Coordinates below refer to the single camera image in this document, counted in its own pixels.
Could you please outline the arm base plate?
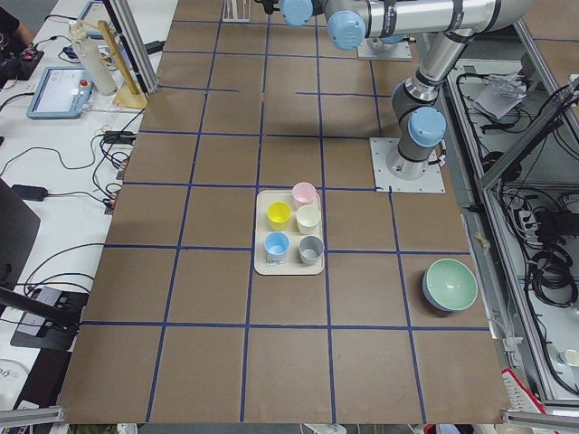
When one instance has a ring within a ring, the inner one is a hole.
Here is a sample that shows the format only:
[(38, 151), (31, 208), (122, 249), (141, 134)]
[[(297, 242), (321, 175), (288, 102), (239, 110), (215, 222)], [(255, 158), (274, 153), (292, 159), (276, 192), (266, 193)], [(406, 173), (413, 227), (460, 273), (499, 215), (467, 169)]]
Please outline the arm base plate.
[(435, 147), (428, 160), (413, 163), (399, 155), (399, 138), (371, 137), (369, 142), (377, 192), (445, 193), (441, 175), (444, 160)]
[(365, 39), (356, 48), (357, 58), (375, 61), (410, 61), (412, 52), (405, 37), (400, 41), (383, 42), (379, 38)]

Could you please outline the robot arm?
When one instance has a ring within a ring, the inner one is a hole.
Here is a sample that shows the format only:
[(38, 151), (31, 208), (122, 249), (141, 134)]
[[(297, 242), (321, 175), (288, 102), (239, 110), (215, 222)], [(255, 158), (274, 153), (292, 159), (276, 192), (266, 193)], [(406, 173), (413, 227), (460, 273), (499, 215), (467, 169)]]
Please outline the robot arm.
[(280, 12), (285, 23), (293, 27), (306, 25), (312, 16), (323, 14), (324, 2), (319, 0), (255, 0), (268, 15)]
[(393, 91), (393, 111), (403, 132), (394, 156), (405, 164), (428, 160), (432, 146), (409, 131), (416, 110), (430, 107), (439, 88), (478, 33), (495, 31), (520, 19), (532, 1), (314, 1), (313, 14), (323, 14), (332, 43), (352, 50), (365, 39), (398, 34), (436, 36), (415, 74)]

